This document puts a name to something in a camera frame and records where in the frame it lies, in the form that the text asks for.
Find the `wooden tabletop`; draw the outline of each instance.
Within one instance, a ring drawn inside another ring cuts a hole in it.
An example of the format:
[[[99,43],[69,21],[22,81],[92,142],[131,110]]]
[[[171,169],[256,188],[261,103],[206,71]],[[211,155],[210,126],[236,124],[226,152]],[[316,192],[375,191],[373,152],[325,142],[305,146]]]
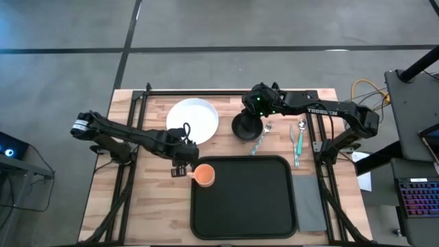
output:
[[[334,89],[315,89],[320,99],[337,100]],[[132,90],[116,90],[110,105],[109,120],[126,124],[130,107]],[[171,107],[184,96],[149,96],[143,129],[166,129],[166,116]],[[242,109],[240,96],[199,96],[214,105],[219,115],[219,126],[215,135],[207,142],[200,144],[202,156],[248,155],[256,141],[244,142],[237,139],[231,130],[233,117]],[[303,137],[300,168],[294,167],[292,142],[289,138],[289,125],[297,124],[299,116],[271,115],[263,118],[264,124],[274,122],[272,131],[260,145],[257,155],[277,154],[283,156],[292,166],[293,175],[315,174],[313,154],[310,148],[308,131]],[[324,118],[327,136],[331,136],[331,125],[328,117]],[[333,118],[335,135],[344,130],[343,121]],[[318,127],[314,119],[316,136]],[[100,156],[96,166],[99,167],[110,160],[109,156]],[[191,199],[191,183],[189,178],[171,178],[171,161],[161,159],[140,149],[137,170],[134,179],[130,214],[128,218],[126,244],[182,244],[182,245],[280,245],[280,244],[326,244],[325,232],[296,232],[287,239],[256,239],[204,241],[196,238],[189,226],[189,209]],[[338,191],[342,208],[359,231],[368,239],[372,239],[366,210],[359,190],[354,167],[347,161],[339,160],[334,166]],[[100,169],[93,178],[79,240],[89,237],[106,216],[112,200],[112,193],[117,174],[117,165],[108,165]],[[120,215],[116,219],[115,235],[119,232]],[[337,220],[332,212],[331,220],[337,233]]]

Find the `orange cup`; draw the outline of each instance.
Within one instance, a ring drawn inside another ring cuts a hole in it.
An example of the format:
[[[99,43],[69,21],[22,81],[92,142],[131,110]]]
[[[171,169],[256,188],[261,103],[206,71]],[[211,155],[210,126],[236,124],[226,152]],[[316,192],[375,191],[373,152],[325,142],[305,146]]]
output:
[[[195,179],[201,187],[209,187],[215,182],[215,170],[211,165],[198,165],[193,172],[188,172],[187,175]]]

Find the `concrete floor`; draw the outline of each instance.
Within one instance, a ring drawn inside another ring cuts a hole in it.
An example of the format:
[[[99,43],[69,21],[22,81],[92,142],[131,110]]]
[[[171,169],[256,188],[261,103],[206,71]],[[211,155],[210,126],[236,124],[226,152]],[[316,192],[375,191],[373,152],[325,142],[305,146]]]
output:
[[[123,47],[134,2],[3,0],[0,49]],[[145,0],[132,46],[428,45],[439,43],[438,25],[427,0]],[[335,88],[339,99],[348,99],[356,79],[385,87],[384,71],[407,68],[427,52],[130,54],[121,87],[249,88],[276,81],[283,88]],[[6,116],[0,131],[35,145],[56,170],[51,206],[44,213],[22,212],[17,246],[75,243],[96,157],[69,130],[80,111],[106,114],[120,58],[0,55],[0,115]],[[439,64],[429,71],[439,71]],[[357,88],[358,95],[369,91],[368,85]],[[362,150],[397,140],[390,107],[384,115],[379,135],[363,140]],[[41,165],[35,156],[28,160]],[[46,198],[47,189],[39,185],[29,196]],[[374,239],[404,243],[391,234],[397,220],[387,212],[394,209],[365,203]]]

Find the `white paper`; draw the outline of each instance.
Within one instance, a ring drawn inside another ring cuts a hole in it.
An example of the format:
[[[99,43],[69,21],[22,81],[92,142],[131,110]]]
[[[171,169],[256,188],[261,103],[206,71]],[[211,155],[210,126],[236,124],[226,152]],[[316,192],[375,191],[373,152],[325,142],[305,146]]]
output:
[[[353,152],[352,161],[357,162],[362,158],[366,158],[369,154],[362,152]],[[370,172],[367,172],[361,176],[357,177],[359,188],[365,191],[372,191],[372,180],[370,179]]]

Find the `keyboard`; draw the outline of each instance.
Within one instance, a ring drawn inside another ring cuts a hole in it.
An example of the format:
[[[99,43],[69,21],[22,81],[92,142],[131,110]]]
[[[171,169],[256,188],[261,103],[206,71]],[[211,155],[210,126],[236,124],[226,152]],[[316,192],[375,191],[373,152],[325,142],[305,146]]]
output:
[[[439,178],[400,178],[396,184],[408,218],[439,217]]]

